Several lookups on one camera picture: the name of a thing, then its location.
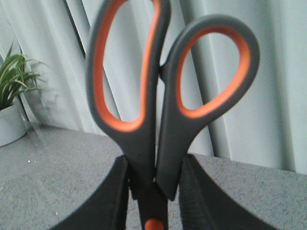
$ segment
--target potted plant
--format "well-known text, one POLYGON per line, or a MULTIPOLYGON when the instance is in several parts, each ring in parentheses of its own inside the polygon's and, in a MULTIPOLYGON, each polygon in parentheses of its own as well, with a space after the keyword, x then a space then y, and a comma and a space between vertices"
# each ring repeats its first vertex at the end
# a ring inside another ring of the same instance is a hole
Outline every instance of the potted plant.
POLYGON ((24 122, 15 98, 22 92, 38 89, 38 73, 26 71, 25 55, 12 54, 12 46, 0 66, 0 146, 9 144, 25 133, 24 122))

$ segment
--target orange pivot screw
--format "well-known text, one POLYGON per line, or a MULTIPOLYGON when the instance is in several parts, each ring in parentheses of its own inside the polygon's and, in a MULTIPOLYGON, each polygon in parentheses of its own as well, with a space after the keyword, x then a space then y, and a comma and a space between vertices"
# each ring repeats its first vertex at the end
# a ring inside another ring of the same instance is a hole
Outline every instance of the orange pivot screw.
POLYGON ((163 223, 157 218, 150 218, 145 223, 145 230, 163 230, 163 223))

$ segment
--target scissor handle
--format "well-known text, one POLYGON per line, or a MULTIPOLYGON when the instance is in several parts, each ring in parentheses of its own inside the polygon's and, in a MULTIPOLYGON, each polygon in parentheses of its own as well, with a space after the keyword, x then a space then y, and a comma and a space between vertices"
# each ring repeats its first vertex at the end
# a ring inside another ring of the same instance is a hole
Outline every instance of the scissor handle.
POLYGON ((116 12, 126 0, 105 0, 91 31, 87 54, 87 94, 95 122, 121 147, 130 166, 133 198, 151 185, 155 162, 155 105, 160 55, 170 20, 169 0, 152 0, 155 8, 143 56, 139 116, 121 121, 108 109, 103 92, 103 60, 116 12))
POLYGON ((205 126, 242 98, 256 76, 259 58, 258 42, 252 31, 230 16, 199 18, 187 25, 176 39, 162 71, 165 98, 156 176, 157 183, 169 199, 175 198, 182 158, 191 142, 205 126), (183 63, 193 44, 210 33, 221 33, 234 41, 240 56, 238 69, 222 93, 198 109, 187 109, 182 103, 180 91, 183 63))

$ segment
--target gray surface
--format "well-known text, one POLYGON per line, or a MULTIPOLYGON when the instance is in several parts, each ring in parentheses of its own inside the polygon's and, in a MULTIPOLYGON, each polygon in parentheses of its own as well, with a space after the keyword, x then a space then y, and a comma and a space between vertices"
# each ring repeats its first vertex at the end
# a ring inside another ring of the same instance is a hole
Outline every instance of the gray surface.
MULTIPOLYGON (((55 225, 98 187, 121 151, 107 137, 49 126, 0 148, 0 229, 55 225)), ((214 157, 197 156, 234 200, 283 230, 307 229, 307 176, 214 157)), ((182 229, 176 202, 170 230, 182 229)), ((130 200, 127 229, 141 229, 130 200)))

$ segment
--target white curtain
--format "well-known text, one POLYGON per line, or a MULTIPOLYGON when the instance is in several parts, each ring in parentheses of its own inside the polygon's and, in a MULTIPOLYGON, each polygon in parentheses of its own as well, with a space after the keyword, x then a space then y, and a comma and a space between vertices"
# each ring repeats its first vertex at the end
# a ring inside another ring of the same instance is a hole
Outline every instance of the white curtain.
MULTIPOLYGON (((44 64, 43 90, 23 96, 27 115, 58 127, 103 134, 86 102, 84 69, 88 35, 102 0, 0 0, 0 55, 14 41, 29 58, 44 64)), ((307 1, 171 0, 172 17, 161 64, 178 33, 193 19, 232 15, 246 23, 260 44, 256 79, 227 114, 206 127, 190 151, 234 161, 307 174, 307 1)), ((139 111, 142 54, 154 8, 149 0, 130 0, 119 10, 107 42, 104 69, 109 109, 130 121, 139 111)), ((197 108, 232 79, 238 53, 230 39, 205 36, 183 69, 184 105, 197 108)), ((158 83, 157 119, 164 86, 158 83)))

